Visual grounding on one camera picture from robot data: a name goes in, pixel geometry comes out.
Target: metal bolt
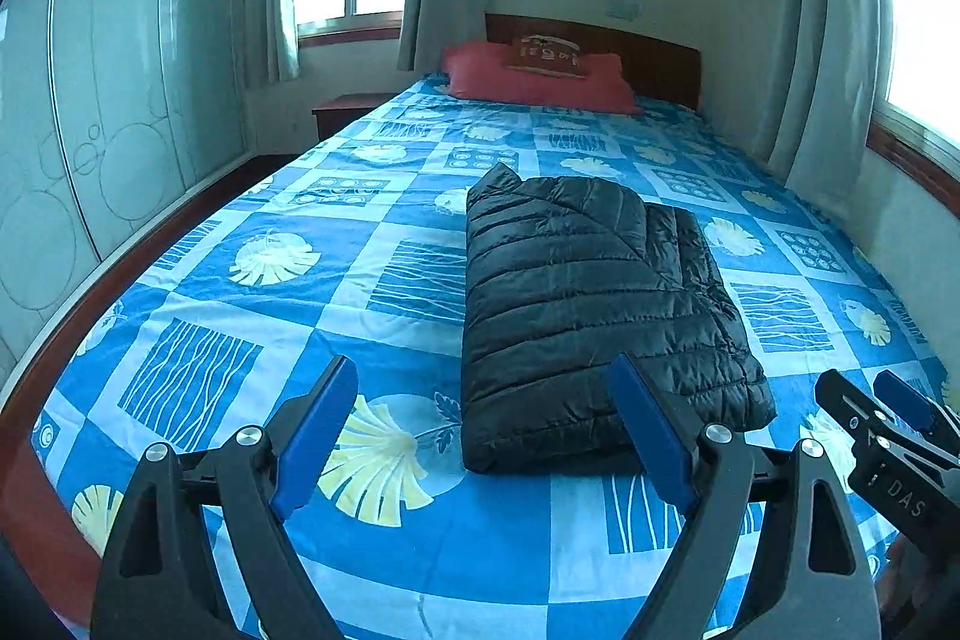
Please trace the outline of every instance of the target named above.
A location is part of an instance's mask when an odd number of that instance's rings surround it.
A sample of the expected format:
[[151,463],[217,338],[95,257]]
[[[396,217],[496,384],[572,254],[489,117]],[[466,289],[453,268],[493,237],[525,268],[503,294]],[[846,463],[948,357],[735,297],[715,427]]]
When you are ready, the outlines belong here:
[[263,429],[259,426],[245,426],[237,432],[237,442],[241,445],[256,445],[263,437]]
[[147,461],[163,461],[165,458],[167,458],[167,453],[169,452],[170,449],[162,442],[155,442],[149,448],[147,448],[143,455],[147,456]]
[[716,442],[719,445],[726,445],[733,439],[733,435],[726,426],[718,423],[712,423],[707,426],[707,439],[710,442]]
[[824,455],[824,446],[815,439],[805,439],[800,442],[800,450],[806,453],[810,458],[819,458]]

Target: white wardrobe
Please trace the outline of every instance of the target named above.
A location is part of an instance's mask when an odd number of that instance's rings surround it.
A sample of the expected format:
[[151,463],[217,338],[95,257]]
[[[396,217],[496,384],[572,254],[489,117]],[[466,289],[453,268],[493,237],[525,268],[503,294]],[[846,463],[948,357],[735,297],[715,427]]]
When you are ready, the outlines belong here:
[[99,263],[245,152],[240,9],[0,1],[0,386]]

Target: bed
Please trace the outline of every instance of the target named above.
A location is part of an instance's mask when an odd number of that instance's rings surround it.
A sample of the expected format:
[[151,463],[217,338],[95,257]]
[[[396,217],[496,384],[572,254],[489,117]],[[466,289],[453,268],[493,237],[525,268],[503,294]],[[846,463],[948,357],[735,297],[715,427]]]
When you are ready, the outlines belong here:
[[[812,400],[819,372],[869,389],[891,368],[939,395],[943,367],[880,274],[693,111],[462,101],[445,83],[419,81],[200,223],[90,330],[32,445],[95,549],[147,445],[217,446],[344,354],[360,397],[342,437],[376,443],[286,525],[344,634],[621,637],[682,528],[646,477],[463,468],[464,209],[497,162],[524,178],[608,178],[697,215],[776,395],[779,416],[750,441],[812,435],[843,476],[846,434]],[[850,502],[877,568],[893,530]],[[733,622],[761,519],[751,506],[710,629]],[[206,520],[238,627],[259,636],[222,518]]]

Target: headboard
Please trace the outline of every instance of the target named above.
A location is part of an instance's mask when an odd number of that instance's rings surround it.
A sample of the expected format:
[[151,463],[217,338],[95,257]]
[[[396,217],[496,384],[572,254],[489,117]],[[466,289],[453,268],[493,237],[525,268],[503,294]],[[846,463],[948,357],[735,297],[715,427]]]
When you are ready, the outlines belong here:
[[569,39],[583,52],[615,52],[623,62],[624,79],[640,95],[696,109],[700,101],[700,53],[691,47],[600,25],[565,20],[487,15],[487,39],[510,44],[530,34]]

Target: nightstand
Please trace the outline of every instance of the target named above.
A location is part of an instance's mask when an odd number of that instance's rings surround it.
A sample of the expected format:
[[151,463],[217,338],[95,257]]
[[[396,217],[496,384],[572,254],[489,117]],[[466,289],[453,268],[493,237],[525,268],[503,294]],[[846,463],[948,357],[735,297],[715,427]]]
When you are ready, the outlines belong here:
[[321,142],[329,139],[394,96],[392,92],[352,92],[321,104],[313,110],[317,119],[317,136]]

